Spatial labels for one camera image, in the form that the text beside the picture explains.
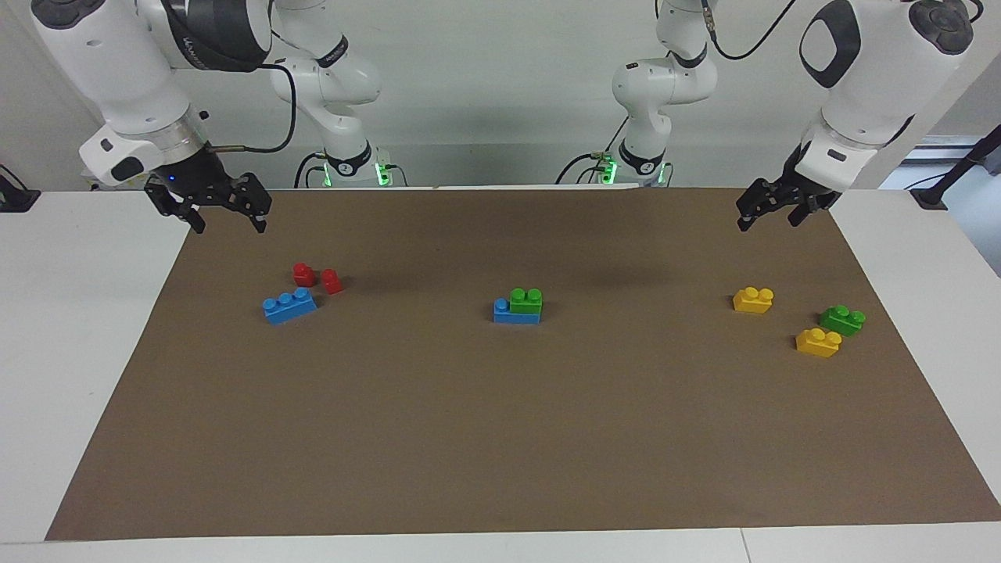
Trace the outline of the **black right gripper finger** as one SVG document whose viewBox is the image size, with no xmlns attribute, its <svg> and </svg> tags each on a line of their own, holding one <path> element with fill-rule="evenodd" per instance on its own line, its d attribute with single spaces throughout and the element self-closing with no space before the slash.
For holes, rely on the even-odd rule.
<svg viewBox="0 0 1001 563">
<path fill-rule="evenodd" d="M 228 210 L 250 219 L 257 234 L 264 234 L 266 217 L 271 212 L 272 198 L 260 179 L 247 172 L 228 182 Z"/>
<path fill-rule="evenodd" d="M 178 220 L 186 222 L 196 234 L 203 234 L 205 221 L 198 213 L 197 208 L 188 200 L 175 199 L 167 186 L 162 185 L 159 181 L 148 181 L 145 185 L 145 193 L 150 202 L 153 203 L 157 213 L 164 217 L 176 217 Z"/>
</svg>

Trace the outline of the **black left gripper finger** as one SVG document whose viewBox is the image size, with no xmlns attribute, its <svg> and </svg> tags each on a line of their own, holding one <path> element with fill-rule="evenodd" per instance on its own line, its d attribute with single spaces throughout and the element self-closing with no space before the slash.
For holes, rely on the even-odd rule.
<svg viewBox="0 0 1001 563">
<path fill-rule="evenodd" d="M 814 192 L 798 192 L 796 206 L 788 214 L 791 227 L 800 227 L 810 215 L 822 210 L 822 195 Z"/>
<path fill-rule="evenodd" d="M 786 205 L 787 195 L 782 186 L 757 178 L 737 199 L 737 227 L 741 232 L 747 232 L 759 218 Z"/>
</svg>

